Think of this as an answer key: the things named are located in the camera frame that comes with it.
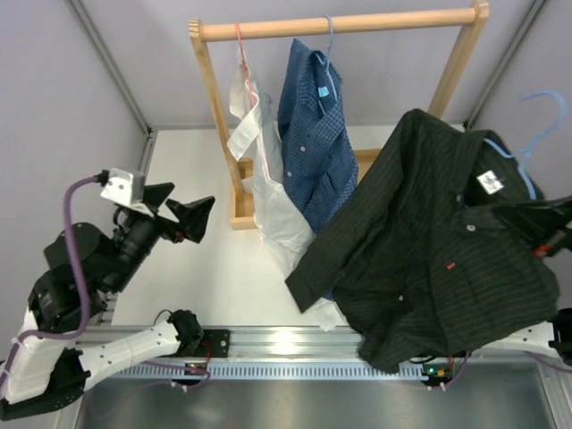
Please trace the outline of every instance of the shirt sleeve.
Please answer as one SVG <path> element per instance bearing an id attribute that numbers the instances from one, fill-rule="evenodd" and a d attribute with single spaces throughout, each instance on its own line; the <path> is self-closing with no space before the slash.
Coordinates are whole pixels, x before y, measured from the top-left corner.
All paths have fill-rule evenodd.
<path id="1" fill-rule="evenodd" d="M 309 309 L 336 286 L 349 260 L 358 256 L 371 226 L 376 224 L 378 231 L 383 227 L 388 205 L 403 181 L 401 147 L 413 138 L 412 121 L 420 112 L 403 115 L 356 191 L 326 224 L 286 280 L 300 311 Z"/>

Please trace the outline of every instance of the black shirt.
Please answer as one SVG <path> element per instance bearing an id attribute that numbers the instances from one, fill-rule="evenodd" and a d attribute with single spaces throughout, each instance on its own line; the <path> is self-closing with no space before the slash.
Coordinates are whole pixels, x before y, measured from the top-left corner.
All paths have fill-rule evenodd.
<path id="1" fill-rule="evenodd" d="M 333 288 L 372 366 L 477 349 L 556 314 L 555 276 L 492 215 L 528 193 L 485 137 L 502 145 L 406 113 L 286 281 L 301 311 Z M 488 171 L 503 185 L 491 195 L 476 179 Z"/>

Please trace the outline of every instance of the blue plaid shirt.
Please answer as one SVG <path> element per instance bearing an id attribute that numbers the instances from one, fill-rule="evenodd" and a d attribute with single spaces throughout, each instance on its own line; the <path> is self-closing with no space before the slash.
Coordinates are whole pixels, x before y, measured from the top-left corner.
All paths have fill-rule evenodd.
<path id="1" fill-rule="evenodd" d="M 298 39 L 278 106 L 284 188 L 317 234 L 358 185 L 341 102 L 341 77 Z"/>

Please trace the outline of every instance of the wooden frame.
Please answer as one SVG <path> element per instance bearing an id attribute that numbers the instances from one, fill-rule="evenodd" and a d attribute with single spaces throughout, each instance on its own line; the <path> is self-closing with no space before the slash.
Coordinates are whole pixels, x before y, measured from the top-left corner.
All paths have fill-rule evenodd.
<path id="1" fill-rule="evenodd" d="M 489 4 L 484 0 L 475 0 L 466 9 L 337 16 L 332 17 L 332 23 L 335 33 L 461 26 L 457 41 L 427 109 L 428 113 L 441 117 L 457 87 L 461 74 L 465 70 L 488 17 Z M 243 39 L 286 38 L 328 34 L 329 31 L 330 26 L 326 18 L 240 24 L 240 36 Z M 241 182 L 243 178 L 252 174 L 252 163 L 244 159 L 237 162 L 226 146 L 230 133 L 221 94 L 216 83 L 215 70 L 206 45 L 208 42 L 237 40 L 235 25 L 203 25 L 200 20 L 193 20 L 189 23 L 189 34 L 205 82 L 214 122 L 223 146 L 224 158 L 231 174 L 231 226 L 235 230 L 254 229 L 256 225 L 253 217 L 252 196 L 244 191 Z M 365 174 L 379 152 L 380 149 L 356 151 L 360 178 Z"/>

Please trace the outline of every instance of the blue hanger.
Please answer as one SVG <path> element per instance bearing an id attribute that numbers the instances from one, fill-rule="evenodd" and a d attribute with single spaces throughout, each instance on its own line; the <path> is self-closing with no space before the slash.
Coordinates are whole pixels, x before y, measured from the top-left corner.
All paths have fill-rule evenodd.
<path id="1" fill-rule="evenodd" d="M 332 86 L 333 96 L 337 100 L 338 99 L 338 92 L 336 91 L 336 87 L 333 84 L 332 75 L 330 74 L 330 53 L 332 51 L 332 46 L 333 46 L 333 22 L 332 22 L 332 17 L 330 15 L 324 15 L 324 16 L 328 20 L 328 24 L 330 25 L 330 43 L 328 44 L 328 49 L 325 51 L 326 52 L 325 61 L 318 54 L 316 54 L 316 58 L 318 59 L 318 61 L 320 62 L 321 65 L 325 65 L 325 74 L 328 77 L 328 80 L 330 81 L 330 85 Z M 329 95 L 330 95 L 330 91 L 328 90 L 327 87 L 318 88 L 318 96 L 320 98 L 327 97 Z M 320 108 L 322 109 L 322 112 L 324 113 L 324 108 L 322 107 L 321 103 L 320 103 Z"/>
<path id="2" fill-rule="evenodd" d="M 555 131 L 564 122 L 566 114 L 568 113 L 568 104 L 566 103 L 566 99 L 560 93 L 555 91 L 535 92 L 529 96 L 521 98 L 520 101 L 532 100 L 533 98 L 541 96 L 549 96 L 552 97 L 554 100 L 556 100 L 556 102 L 558 103 L 558 118 L 556 119 L 556 122 L 553 123 L 546 130 L 536 134 L 527 147 L 516 151 L 514 154 L 508 154 L 507 152 L 504 151 L 502 147 L 500 147 L 491 139 L 484 139 L 485 143 L 487 143 L 494 150 L 496 150 L 503 158 L 514 158 L 516 154 L 524 154 L 524 159 L 522 163 L 518 163 L 518 172 L 520 173 L 520 177 L 522 177 L 522 180 L 524 181 L 526 188 L 528 189 L 528 195 L 530 199 L 537 199 L 537 196 L 536 196 L 536 191 L 534 190 L 534 185 L 530 180 L 530 177 L 528 177 L 528 174 L 526 173 L 526 166 L 530 162 L 530 159 L 533 156 L 533 152 L 536 149 L 536 145 L 538 144 L 538 142 L 547 134 L 550 134 L 551 132 Z"/>

